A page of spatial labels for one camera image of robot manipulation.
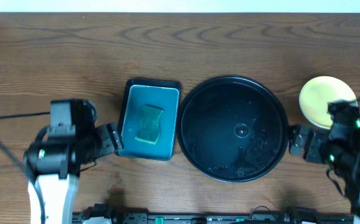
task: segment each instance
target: sponge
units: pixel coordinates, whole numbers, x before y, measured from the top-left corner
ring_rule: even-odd
[[[143,106],[141,109],[140,132],[135,139],[149,144],[156,144],[159,139],[159,118],[163,110],[154,108],[152,106]]]

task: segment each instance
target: table surface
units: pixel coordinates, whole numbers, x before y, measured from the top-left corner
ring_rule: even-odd
[[[185,97],[212,77],[263,83],[290,124],[306,123],[298,95],[331,75],[360,96],[360,14],[0,14],[0,115],[48,111],[84,98],[98,124],[117,121],[130,78],[181,82]],[[48,116],[0,121],[0,138],[22,157]],[[264,177],[242,184],[196,170],[176,142],[166,162],[107,156],[81,174],[75,210],[109,203],[124,211],[249,213],[258,205],[348,213],[325,166],[285,153]],[[27,180],[0,151],[0,223],[28,223]]]

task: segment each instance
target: round yellow dish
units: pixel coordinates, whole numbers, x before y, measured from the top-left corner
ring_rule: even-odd
[[[323,76],[316,77],[303,86],[299,94],[299,105],[303,115],[312,124],[330,129],[333,122],[327,113],[328,103],[355,99],[356,95],[345,82]]]

